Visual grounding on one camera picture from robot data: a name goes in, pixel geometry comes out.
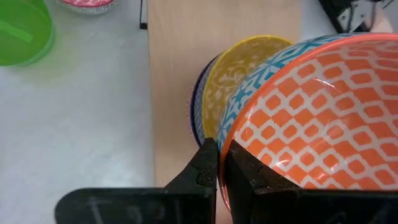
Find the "blue patterned bowl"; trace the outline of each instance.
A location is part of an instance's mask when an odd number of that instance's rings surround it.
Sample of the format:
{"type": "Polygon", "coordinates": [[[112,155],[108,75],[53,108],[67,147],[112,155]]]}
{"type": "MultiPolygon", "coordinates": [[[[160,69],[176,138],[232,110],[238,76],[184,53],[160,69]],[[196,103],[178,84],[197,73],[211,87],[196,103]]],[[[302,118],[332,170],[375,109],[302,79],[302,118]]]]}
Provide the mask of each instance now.
{"type": "Polygon", "coordinates": [[[203,130],[203,125],[202,125],[203,123],[201,118],[201,111],[202,111],[201,104],[202,104],[203,92],[205,91],[205,85],[209,77],[210,70],[211,68],[213,68],[213,65],[216,63],[217,58],[218,56],[213,58],[199,75],[198,80],[195,86],[193,87],[192,97],[190,100],[191,128],[192,128],[193,137],[195,138],[199,146],[201,146],[205,141],[205,131],[203,130]]]}
{"type": "Polygon", "coordinates": [[[299,57],[323,44],[333,42],[338,39],[350,37],[358,34],[338,34],[324,37],[317,37],[311,40],[287,47],[276,53],[273,57],[261,63],[252,74],[238,86],[236,91],[229,98],[224,113],[220,120],[217,134],[218,149],[223,148],[226,136],[239,112],[243,109],[246,102],[257,92],[257,90],[282,67],[299,57]]]}

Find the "yellow bowl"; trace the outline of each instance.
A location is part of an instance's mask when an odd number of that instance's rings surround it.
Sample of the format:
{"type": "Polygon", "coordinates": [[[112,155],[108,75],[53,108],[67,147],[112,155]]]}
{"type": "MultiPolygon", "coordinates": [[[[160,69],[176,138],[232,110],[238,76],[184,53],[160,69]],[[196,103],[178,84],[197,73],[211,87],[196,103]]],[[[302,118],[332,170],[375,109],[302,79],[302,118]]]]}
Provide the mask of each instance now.
{"type": "Polygon", "coordinates": [[[243,78],[278,51],[292,45],[271,35],[257,35],[240,41],[218,57],[210,71],[202,98],[203,130],[215,138],[226,103],[243,78]]]}

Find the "orange diamond pattern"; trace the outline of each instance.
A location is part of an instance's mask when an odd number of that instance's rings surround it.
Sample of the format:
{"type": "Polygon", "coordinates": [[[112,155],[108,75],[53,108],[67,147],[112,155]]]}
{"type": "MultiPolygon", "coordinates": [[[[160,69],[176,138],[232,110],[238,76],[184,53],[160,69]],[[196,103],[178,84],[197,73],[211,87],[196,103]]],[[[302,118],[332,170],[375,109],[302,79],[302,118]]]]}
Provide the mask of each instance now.
{"type": "Polygon", "coordinates": [[[397,57],[367,41],[297,65],[265,84],[236,140],[301,187],[398,190],[397,57]]]}

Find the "wooden cutting board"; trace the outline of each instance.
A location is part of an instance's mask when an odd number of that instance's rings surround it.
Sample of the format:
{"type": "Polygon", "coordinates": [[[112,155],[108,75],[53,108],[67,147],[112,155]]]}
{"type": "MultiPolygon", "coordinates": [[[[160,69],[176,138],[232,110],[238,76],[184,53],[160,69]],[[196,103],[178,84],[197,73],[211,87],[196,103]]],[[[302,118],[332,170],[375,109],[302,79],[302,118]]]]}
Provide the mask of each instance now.
{"type": "Polygon", "coordinates": [[[204,66],[252,35],[298,41],[301,5],[301,0],[148,0],[157,186],[170,182],[198,149],[189,131],[188,100],[204,66]]]}

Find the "green container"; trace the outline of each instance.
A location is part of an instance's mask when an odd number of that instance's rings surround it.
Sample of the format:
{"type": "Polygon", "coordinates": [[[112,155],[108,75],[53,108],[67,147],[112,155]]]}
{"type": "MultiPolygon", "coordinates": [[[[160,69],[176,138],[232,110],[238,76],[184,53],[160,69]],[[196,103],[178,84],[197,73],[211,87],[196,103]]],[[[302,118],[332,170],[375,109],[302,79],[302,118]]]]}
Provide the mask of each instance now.
{"type": "Polygon", "coordinates": [[[0,66],[35,62],[52,42],[53,24],[43,0],[0,0],[0,66]]]}

